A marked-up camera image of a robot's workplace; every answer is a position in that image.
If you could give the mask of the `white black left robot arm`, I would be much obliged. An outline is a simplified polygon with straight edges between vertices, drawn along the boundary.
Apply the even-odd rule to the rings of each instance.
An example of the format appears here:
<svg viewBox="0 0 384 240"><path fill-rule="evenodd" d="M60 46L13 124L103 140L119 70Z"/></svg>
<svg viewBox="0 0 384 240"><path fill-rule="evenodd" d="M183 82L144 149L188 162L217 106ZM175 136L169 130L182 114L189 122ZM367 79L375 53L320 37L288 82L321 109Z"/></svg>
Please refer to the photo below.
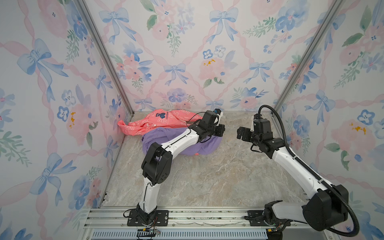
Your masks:
<svg viewBox="0 0 384 240"><path fill-rule="evenodd" d="M143 221L150 222L155 217L160 186L169 177L173 160L191 146L223 136L225 125L220 123L222 116L220 109L206 111L201 119L194 121L172 140L150 145L142 163L145 183L143 197L136 208Z"/></svg>

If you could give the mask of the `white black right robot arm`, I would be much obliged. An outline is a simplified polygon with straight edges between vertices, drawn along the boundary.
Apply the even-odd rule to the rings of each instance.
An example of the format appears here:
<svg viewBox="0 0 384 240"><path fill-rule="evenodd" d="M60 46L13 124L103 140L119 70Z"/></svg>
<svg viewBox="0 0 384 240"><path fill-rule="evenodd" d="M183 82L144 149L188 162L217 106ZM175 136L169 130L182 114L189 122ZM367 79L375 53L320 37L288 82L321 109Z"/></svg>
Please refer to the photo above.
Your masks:
<svg viewBox="0 0 384 240"><path fill-rule="evenodd" d="M252 128L239 127L237 138L252 143L253 147L258 147L258 152L266 154L283 167L309 198L305 204L283 201L265 204L266 223L272 225L278 220L290 220L323 231L348 219L348 190L323 179L297 157L282 138L275 138L269 120L258 118L253 121Z"/></svg>

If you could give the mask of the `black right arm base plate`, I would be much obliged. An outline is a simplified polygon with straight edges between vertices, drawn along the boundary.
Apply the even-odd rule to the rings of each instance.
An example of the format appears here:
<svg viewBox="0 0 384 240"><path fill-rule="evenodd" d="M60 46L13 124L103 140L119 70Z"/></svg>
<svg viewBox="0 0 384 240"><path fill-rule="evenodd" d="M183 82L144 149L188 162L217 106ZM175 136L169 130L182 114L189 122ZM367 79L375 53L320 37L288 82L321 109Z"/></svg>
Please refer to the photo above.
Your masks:
<svg viewBox="0 0 384 240"><path fill-rule="evenodd" d="M281 229L283 226L290 226L291 222L286 219L277 219L272 213L265 213L262 210L248 210L244 216L246 221L249 221L251 227L269 227Z"/></svg>

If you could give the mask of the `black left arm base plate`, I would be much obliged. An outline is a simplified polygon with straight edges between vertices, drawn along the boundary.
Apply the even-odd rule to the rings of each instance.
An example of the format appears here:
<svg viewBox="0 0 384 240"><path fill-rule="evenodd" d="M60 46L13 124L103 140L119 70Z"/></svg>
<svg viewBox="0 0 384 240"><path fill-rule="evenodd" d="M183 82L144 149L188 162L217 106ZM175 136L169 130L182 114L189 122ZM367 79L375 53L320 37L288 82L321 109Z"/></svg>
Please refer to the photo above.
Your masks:
<svg viewBox="0 0 384 240"><path fill-rule="evenodd" d="M129 211L127 218L128 227L166 227L169 222L168 210L154 210L149 214L146 214L141 209L134 209Z"/></svg>

